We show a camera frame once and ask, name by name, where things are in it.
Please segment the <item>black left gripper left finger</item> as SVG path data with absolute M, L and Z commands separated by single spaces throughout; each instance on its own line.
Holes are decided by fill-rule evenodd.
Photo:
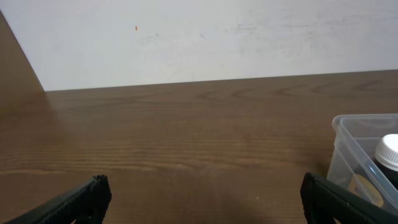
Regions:
M 112 198 L 106 175 L 62 193 L 38 207 L 7 221 L 7 224 L 102 224 Z

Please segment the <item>clear plastic container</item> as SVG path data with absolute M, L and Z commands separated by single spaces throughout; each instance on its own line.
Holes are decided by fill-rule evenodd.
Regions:
M 373 163 L 374 151 L 387 134 L 397 134 L 396 114 L 351 114 L 333 119 L 336 132 L 335 149 L 327 179 L 348 190 L 357 168 L 362 168 L 371 182 L 393 206 L 389 212 L 397 213 L 397 189 Z

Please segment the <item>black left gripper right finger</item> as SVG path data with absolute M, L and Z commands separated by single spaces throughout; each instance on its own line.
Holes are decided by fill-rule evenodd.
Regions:
M 397 224 L 397 214 L 379 208 L 318 174 L 304 175 L 300 195 L 308 224 Z

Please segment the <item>dark Woods syrup bottle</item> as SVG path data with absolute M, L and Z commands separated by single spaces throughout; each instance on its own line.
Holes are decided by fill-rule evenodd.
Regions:
M 387 134 L 379 141 L 374 151 L 373 163 L 397 189 L 397 134 Z M 355 169 L 348 190 L 380 208 L 393 209 L 393 206 L 360 167 Z

